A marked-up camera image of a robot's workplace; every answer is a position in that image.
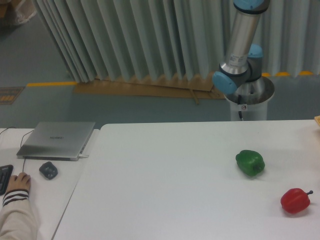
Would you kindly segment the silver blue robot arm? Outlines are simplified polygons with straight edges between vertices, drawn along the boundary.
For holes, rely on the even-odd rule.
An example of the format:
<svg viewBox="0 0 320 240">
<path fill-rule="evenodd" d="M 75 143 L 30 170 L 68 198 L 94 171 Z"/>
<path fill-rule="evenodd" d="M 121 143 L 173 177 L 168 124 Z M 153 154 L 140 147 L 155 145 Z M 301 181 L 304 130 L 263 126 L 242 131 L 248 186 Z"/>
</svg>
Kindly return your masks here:
<svg viewBox="0 0 320 240">
<path fill-rule="evenodd" d="M 273 83 L 262 76 L 263 50 L 253 44 L 260 16 L 270 1 L 234 0 L 233 5 L 236 13 L 228 48 L 212 82 L 228 100 L 238 105 L 260 104 L 275 92 Z"/>
</svg>

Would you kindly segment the cream sleeved forearm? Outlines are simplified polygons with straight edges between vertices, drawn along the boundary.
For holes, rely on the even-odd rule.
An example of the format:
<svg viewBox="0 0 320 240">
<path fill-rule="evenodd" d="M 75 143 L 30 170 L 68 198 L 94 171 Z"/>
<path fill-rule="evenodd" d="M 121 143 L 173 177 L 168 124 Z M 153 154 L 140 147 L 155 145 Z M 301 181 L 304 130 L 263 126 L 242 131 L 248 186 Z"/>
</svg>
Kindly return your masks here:
<svg viewBox="0 0 320 240">
<path fill-rule="evenodd" d="M 29 191 L 17 189 L 7 192 L 0 210 L 0 238 L 2 240 L 35 240 L 38 226 L 29 201 Z"/>
</svg>

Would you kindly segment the person's right hand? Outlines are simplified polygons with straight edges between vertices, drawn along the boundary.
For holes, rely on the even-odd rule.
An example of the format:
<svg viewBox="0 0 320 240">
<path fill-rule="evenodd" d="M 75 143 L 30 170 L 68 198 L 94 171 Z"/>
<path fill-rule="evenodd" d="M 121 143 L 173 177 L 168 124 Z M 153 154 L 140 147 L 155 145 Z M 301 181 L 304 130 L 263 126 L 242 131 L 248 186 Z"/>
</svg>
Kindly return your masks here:
<svg viewBox="0 0 320 240">
<path fill-rule="evenodd" d="M 12 175 L 9 178 L 6 193 L 12 191 L 27 191 L 31 188 L 31 176 L 25 172 L 21 172 L 19 175 Z"/>
</svg>

